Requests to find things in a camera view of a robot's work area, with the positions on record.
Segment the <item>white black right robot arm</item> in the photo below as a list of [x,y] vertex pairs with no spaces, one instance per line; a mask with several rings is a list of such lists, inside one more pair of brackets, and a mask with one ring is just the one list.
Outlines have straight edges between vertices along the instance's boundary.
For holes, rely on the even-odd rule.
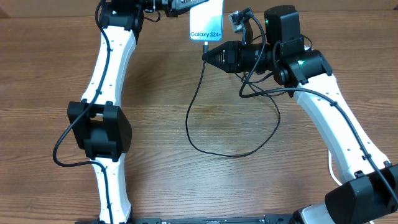
[[397,211],[397,166],[383,154],[345,102],[333,69],[323,54],[306,46],[299,14],[292,5],[265,11],[255,44],[247,8],[229,15],[240,41],[229,41],[203,54],[205,62],[228,73],[244,73],[243,87],[253,87],[255,72],[271,72],[279,92],[286,92],[309,115],[338,169],[339,186],[323,202],[301,208],[289,223],[367,223]]

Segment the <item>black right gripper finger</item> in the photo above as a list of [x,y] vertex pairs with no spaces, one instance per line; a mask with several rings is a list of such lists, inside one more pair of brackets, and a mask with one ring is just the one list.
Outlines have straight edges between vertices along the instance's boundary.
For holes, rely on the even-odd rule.
[[223,54],[225,58],[235,58],[238,48],[238,41],[227,41],[202,55],[202,58],[211,58],[218,54]]
[[202,60],[216,68],[226,72],[226,73],[236,73],[238,72],[238,64],[234,58],[232,59],[217,59],[215,57],[202,56]]

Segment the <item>Samsung Galaxy smartphone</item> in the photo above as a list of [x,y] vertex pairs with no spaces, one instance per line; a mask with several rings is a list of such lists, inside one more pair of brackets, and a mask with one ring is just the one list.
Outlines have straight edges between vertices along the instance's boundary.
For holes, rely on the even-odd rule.
[[223,0],[208,0],[190,9],[189,38],[218,42],[223,38]]

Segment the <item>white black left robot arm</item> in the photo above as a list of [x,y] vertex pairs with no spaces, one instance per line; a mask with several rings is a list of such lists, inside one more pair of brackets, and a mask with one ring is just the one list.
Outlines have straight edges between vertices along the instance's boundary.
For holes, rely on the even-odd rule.
[[201,1],[100,1],[95,22],[101,46],[90,83],[80,101],[67,109],[78,147],[92,166],[100,199],[95,223],[132,223],[127,196],[125,157],[131,145],[132,127],[121,109],[121,93],[128,63],[135,51],[145,13],[164,11],[178,17]]

